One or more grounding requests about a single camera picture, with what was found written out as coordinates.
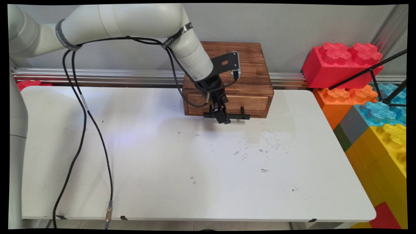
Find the gray wall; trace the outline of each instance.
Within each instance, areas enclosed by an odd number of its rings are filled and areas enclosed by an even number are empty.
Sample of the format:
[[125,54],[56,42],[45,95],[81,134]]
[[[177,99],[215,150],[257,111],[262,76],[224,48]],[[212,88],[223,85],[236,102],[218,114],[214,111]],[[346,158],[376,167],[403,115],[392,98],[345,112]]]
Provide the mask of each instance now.
[[[19,6],[39,23],[56,23],[76,8],[74,5]],[[347,46],[370,43],[393,9],[392,5],[248,3],[184,3],[184,7],[201,41],[261,43],[269,72],[300,72],[311,48],[325,42],[341,42]],[[63,53],[61,50],[17,61],[17,65],[62,68]],[[170,69],[167,54],[159,46],[131,41],[85,45],[77,52],[76,65],[86,69]],[[392,72],[405,73],[398,66]]]
[[[390,57],[394,54],[399,53],[400,51],[407,48],[407,30],[400,37],[393,49],[386,54],[384,57]],[[392,60],[384,65],[384,69],[380,72],[380,75],[406,75],[406,66],[407,66],[407,54],[402,55],[395,60]]]

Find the wooden box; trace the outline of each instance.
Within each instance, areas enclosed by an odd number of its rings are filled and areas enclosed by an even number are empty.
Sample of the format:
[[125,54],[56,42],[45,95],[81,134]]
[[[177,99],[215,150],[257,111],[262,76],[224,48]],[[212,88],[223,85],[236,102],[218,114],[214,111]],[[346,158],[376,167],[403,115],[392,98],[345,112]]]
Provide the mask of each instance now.
[[[240,114],[240,107],[244,107],[245,114],[253,118],[266,118],[274,91],[260,43],[201,42],[201,44],[210,58],[232,51],[238,51],[240,54],[240,78],[235,84],[225,88],[229,101],[225,104],[227,113]],[[220,77],[224,84],[233,81],[230,71],[221,73]],[[205,102],[186,75],[182,92],[191,103],[201,105]],[[185,115],[202,116],[204,112],[209,112],[210,104],[212,105],[209,103],[205,107],[197,108],[183,101]]]

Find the blue toy brick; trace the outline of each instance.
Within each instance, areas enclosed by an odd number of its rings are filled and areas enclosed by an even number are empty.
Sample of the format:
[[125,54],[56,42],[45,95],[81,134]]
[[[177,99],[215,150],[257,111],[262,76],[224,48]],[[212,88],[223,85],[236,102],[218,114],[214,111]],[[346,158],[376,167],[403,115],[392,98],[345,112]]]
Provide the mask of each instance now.
[[[394,84],[379,84],[380,94],[383,98],[387,98],[396,88],[397,86]],[[393,104],[406,104],[406,88],[396,95],[391,102]]]
[[390,110],[396,113],[396,120],[406,125],[406,107],[390,107]]
[[339,123],[349,142],[354,142],[367,130],[368,124],[356,108],[351,108]]
[[396,120],[396,113],[382,102],[366,102],[365,105],[354,105],[362,115],[368,126],[383,126],[392,124]]

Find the red toy brick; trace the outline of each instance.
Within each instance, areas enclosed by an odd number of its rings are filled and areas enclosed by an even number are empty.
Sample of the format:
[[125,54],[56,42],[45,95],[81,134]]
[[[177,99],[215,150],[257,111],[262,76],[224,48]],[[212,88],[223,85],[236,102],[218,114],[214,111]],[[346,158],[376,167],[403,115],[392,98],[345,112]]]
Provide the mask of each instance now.
[[[377,47],[369,43],[355,43],[348,48],[342,43],[327,42],[321,47],[313,47],[302,70],[310,88],[329,88],[378,63],[381,57]],[[382,69],[383,66],[374,69],[374,74]],[[337,88],[362,89],[370,81],[371,75],[367,72]]]
[[349,52],[352,55],[352,61],[354,61],[358,65],[368,64],[370,66],[373,66],[374,64],[378,63],[380,59],[383,57],[383,55],[377,51],[377,47],[370,43],[366,43],[365,45],[355,43],[349,49]]
[[35,80],[35,81],[30,81],[30,80],[25,80],[22,82],[17,83],[17,87],[19,88],[20,91],[22,91],[24,88],[28,87],[28,86],[52,86],[52,84],[42,84],[39,80]]
[[374,208],[377,216],[370,221],[373,228],[386,228],[386,229],[401,229],[399,223],[390,211],[387,203],[383,202]]

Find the lego stud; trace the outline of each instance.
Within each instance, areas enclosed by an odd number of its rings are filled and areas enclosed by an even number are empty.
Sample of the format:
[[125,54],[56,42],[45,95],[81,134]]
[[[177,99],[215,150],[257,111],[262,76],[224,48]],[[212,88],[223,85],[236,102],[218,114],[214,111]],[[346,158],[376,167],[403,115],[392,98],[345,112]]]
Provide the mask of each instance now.
[[366,104],[360,105],[360,110],[368,120],[375,123],[391,123],[396,118],[396,113],[382,102],[366,102]]
[[380,62],[380,59],[383,57],[383,55],[378,52],[377,47],[370,43],[364,45],[355,43],[349,49],[349,52],[352,55],[352,61],[358,65],[374,65]]
[[396,120],[406,124],[406,107],[390,107],[390,110],[396,113]]
[[[379,84],[380,94],[383,98],[388,97],[396,88],[397,85],[394,84]],[[391,102],[393,104],[406,104],[406,90],[401,91]]]
[[320,47],[319,53],[322,60],[327,64],[344,65],[351,59],[351,53],[348,52],[348,47],[342,43],[325,43]]
[[328,102],[346,102],[349,98],[349,93],[345,89],[322,89],[322,96]]
[[377,134],[393,149],[402,149],[406,146],[406,127],[401,124],[384,124],[378,127]]
[[377,102],[377,92],[373,87],[366,85],[362,89],[348,89],[349,96],[356,102]]

